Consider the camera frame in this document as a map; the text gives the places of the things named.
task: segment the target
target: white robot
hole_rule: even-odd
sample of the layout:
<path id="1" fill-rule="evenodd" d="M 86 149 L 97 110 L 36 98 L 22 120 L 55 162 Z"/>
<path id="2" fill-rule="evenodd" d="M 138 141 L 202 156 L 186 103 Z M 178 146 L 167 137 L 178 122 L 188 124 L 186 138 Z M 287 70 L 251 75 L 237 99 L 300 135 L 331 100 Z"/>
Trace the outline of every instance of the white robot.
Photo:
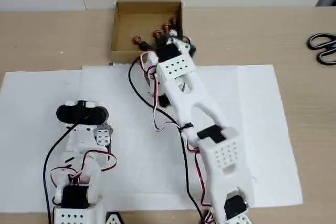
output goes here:
<path id="1" fill-rule="evenodd" d="M 254 202 L 254 191 L 244 142 L 237 138 L 238 133 L 199 78 L 192 59 L 195 47 L 190 38 L 178 38 L 174 29 L 166 29 L 166 35 L 154 31 L 153 37 L 157 46 L 144 50 L 140 65 L 154 96 L 154 126 L 159 130 L 155 125 L 155 103 L 159 100 L 161 106 L 171 105 L 182 138 L 200 152 L 211 199 L 209 212 L 213 216 L 213 220 L 208 218 L 206 223 L 251 223 L 246 212 Z M 212 118 L 214 125 L 197 132 L 193 127 L 193 107 Z"/>
<path id="2" fill-rule="evenodd" d="M 111 153 L 113 129 L 107 124 L 108 111 L 93 102 L 77 101 L 60 106 L 56 116 L 71 131 L 59 166 L 50 171 L 56 187 L 54 224 L 105 224 L 102 174 L 117 164 Z"/>

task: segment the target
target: scissor handle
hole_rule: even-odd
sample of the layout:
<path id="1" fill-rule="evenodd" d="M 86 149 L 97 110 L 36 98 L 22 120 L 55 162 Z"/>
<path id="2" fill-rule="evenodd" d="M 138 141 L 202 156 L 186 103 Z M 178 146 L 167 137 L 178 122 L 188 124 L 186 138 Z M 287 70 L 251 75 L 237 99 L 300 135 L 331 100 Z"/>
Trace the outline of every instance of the scissor handle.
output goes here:
<path id="1" fill-rule="evenodd" d="M 314 44 L 313 41 L 317 38 L 327 38 L 330 39 L 328 42 L 323 42 L 320 44 Z M 310 50 L 319 50 L 319 49 L 330 49 L 333 45 L 336 45 L 336 36 L 334 34 L 328 33 L 318 33 L 311 36 L 307 41 L 307 47 Z"/>
<path id="2" fill-rule="evenodd" d="M 336 60 L 324 60 L 323 57 L 327 56 L 327 55 L 331 55 L 333 53 L 336 53 L 336 47 L 324 52 L 321 52 L 317 55 L 316 59 L 317 61 L 322 64 L 322 65 L 326 65 L 326 66 L 332 66 L 332 65 L 336 65 Z"/>

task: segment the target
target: cardboard box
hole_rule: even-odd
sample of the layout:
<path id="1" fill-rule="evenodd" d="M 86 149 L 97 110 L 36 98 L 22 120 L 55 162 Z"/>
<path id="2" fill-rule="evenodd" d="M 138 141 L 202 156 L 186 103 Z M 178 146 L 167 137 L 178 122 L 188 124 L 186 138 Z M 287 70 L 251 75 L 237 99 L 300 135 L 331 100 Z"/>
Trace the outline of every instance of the cardboard box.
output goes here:
<path id="1" fill-rule="evenodd" d="M 117 1 L 112 31 L 112 62 L 131 63 L 141 54 L 132 38 L 140 36 L 155 45 L 152 31 L 162 30 L 162 25 L 177 17 L 178 35 L 183 36 L 181 1 Z"/>

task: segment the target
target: white sheet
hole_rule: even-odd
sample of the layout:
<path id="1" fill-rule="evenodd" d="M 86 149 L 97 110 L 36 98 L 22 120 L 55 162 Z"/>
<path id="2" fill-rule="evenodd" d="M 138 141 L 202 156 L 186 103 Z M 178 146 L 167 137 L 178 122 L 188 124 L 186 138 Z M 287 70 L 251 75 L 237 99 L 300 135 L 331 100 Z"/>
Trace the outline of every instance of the white sheet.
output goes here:
<path id="1" fill-rule="evenodd" d="M 45 211 L 43 161 L 64 131 L 55 111 L 65 101 L 78 98 L 97 100 L 106 106 L 114 127 L 112 148 L 118 165 L 104 176 L 107 210 L 194 208 L 185 192 L 176 129 L 168 126 L 163 132 L 154 131 L 151 111 L 128 84 L 128 67 L 6 74 L 0 92 L 0 164 L 5 178 L 0 181 L 0 197 L 4 199 L 0 201 L 1 212 Z M 254 176 L 254 206 L 302 203 L 272 66 L 199 67 L 199 73 L 246 141 Z M 140 92 L 151 100 L 138 70 L 133 79 Z M 164 122 L 161 116 L 157 118 L 158 123 Z M 207 123 L 208 120 L 200 120 L 196 126 Z M 55 164 L 53 157 L 49 167 Z M 188 161 L 191 191 L 199 197 L 192 155 Z"/>

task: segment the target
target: wooden table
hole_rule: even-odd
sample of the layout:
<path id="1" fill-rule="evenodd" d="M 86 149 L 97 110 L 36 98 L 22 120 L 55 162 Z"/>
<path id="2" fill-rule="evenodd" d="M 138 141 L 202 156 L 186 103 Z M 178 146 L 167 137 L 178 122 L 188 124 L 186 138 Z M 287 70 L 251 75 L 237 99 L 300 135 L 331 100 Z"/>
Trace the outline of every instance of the wooden table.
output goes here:
<path id="1" fill-rule="evenodd" d="M 199 65 L 273 64 L 304 204 L 253 209 L 259 224 L 334 223 L 336 67 L 315 61 L 306 39 L 335 31 L 336 8 L 186 9 Z M 80 69 L 109 62 L 113 12 L 0 13 L 0 73 Z M 194 211 L 123 212 L 128 223 L 198 223 Z M 1 214 L 0 223 L 47 223 L 45 214 Z"/>

